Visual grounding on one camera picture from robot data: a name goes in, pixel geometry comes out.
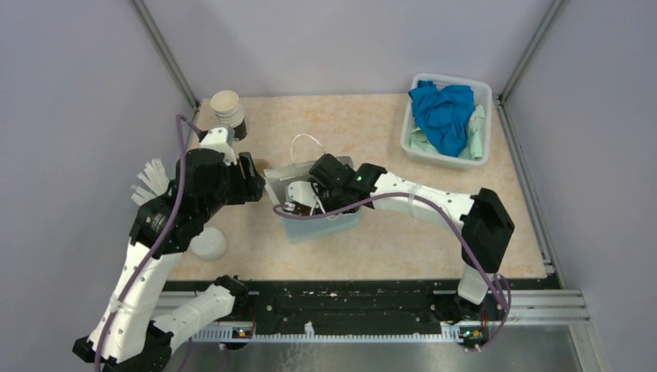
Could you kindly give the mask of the light blue paper bag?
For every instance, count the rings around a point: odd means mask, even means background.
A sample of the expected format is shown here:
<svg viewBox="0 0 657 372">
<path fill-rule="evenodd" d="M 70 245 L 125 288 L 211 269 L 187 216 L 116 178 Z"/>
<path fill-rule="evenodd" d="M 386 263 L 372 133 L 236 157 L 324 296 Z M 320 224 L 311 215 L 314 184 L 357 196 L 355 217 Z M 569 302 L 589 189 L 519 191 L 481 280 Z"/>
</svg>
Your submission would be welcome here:
<svg viewBox="0 0 657 372">
<path fill-rule="evenodd" d="M 331 215 L 322 219 L 298 220 L 292 219 L 293 213 L 286 209 L 287 186 L 294 181 L 309 181 L 312 183 L 317 195 L 318 207 L 312 215 L 323 215 L 329 211 L 327 204 L 320 200 L 319 183 L 311 178 L 310 169 L 314 161 L 300 162 L 291 155 L 291 164 L 285 167 L 267 169 L 264 173 L 265 191 L 273 205 L 281 205 L 284 216 L 281 221 L 285 233 L 291 243 L 302 243 L 337 233 L 357 226 L 363 214 L 360 210 L 354 212 L 343 212 L 339 215 Z"/>
</svg>

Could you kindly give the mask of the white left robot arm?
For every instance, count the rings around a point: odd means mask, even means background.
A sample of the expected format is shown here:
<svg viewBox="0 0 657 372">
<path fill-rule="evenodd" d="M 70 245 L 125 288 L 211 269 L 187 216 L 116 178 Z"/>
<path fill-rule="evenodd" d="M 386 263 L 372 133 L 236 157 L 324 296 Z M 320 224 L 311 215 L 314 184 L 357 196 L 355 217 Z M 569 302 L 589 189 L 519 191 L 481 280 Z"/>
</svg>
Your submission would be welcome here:
<svg viewBox="0 0 657 372">
<path fill-rule="evenodd" d="M 74 343 L 74 354 L 96 371 L 161 371 L 209 323 L 243 318 L 246 287 L 226 275 L 166 315 L 153 311 L 170 272 L 205 224 L 224 206 L 259 201 L 264 186 L 248 152 L 231 161 L 216 150 L 188 151 L 163 194 L 139 208 L 108 307 L 91 334 Z"/>
</svg>

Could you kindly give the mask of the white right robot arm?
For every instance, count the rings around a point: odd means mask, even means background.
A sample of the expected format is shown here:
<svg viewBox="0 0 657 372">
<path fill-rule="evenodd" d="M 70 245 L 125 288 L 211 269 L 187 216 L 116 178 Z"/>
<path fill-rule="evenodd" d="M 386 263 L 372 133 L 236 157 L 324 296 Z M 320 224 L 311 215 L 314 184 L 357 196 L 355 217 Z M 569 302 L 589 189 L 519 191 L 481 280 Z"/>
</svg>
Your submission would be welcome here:
<svg viewBox="0 0 657 372">
<path fill-rule="evenodd" d="M 318 198 L 327 215 L 367 207 L 403 213 L 452 231 L 466 265 L 454 298 L 460 317 L 475 319 L 486 308 L 487 294 L 503 310 L 511 307 L 499 270 L 515 224 L 495 191 L 481 188 L 474 195 L 442 191 L 374 164 L 353 169 L 331 154 L 315 161 L 309 175 L 318 185 Z"/>
</svg>

